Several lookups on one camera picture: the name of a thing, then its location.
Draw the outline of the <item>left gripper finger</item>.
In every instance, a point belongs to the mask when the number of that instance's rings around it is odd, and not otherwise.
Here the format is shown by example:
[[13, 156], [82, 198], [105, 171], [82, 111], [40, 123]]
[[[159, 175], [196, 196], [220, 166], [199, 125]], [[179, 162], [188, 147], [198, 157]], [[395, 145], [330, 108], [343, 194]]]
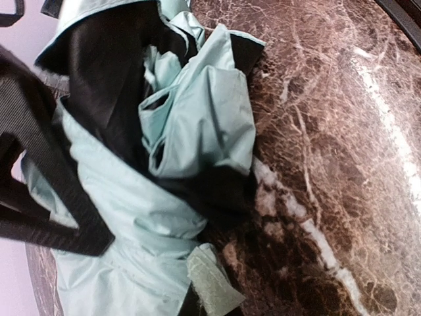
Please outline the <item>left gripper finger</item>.
[[178, 316], [207, 316], [207, 312], [201, 305], [200, 297], [195, 292], [192, 283], [189, 285]]

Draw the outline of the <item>mint green folding umbrella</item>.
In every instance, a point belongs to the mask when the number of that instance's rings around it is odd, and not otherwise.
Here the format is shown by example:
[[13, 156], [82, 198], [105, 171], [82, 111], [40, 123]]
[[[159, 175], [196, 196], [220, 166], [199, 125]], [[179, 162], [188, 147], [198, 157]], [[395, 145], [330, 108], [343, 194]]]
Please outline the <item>mint green folding umbrella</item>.
[[63, 1], [36, 65], [68, 78], [53, 126], [82, 188], [114, 234], [103, 255], [53, 250], [65, 315], [178, 315], [192, 283], [207, 315], [244, 297], [208, 224], [254, 203], [251, 34], [210, 35], [188, 1]]

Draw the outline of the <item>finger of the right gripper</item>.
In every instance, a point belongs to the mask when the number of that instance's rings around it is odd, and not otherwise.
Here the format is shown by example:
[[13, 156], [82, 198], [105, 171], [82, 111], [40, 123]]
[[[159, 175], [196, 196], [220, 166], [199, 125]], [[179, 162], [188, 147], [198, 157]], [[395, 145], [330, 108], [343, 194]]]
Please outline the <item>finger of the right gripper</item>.
[[[55, 98], [17, 57], [1, 48], [1, 237], [56, 250], [100, 256], [114, 241], [53, 130]], [[11, 175], [22, 153], [76, 220], [70, 228], [50, 221], [23, 183]]]

